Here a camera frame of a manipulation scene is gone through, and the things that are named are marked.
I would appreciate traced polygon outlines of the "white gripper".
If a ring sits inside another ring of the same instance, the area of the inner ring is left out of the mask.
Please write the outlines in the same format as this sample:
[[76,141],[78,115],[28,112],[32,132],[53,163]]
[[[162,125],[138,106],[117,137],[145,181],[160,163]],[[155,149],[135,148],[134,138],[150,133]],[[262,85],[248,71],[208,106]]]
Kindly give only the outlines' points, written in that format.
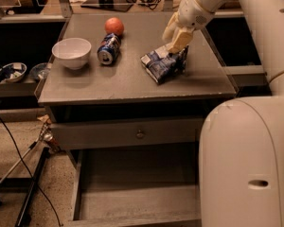
[[168,52],[175,54],[183,50],[191,42],[194,30],[205,27],[215,10],[214,0],[182,0],[178,13],[172,14],[162,35],[164,42],[170,42]]

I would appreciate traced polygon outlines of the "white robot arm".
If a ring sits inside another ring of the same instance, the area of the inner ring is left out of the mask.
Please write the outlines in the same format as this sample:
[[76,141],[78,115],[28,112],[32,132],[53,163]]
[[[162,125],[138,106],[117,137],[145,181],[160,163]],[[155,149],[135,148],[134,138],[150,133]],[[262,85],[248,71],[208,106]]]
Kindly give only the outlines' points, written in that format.
[[[228,0],[182,0],[163,39],[170,52]],[[239,0],[271,89],[206,118],[199,146],[202,227],[284,227],[284,0]]]

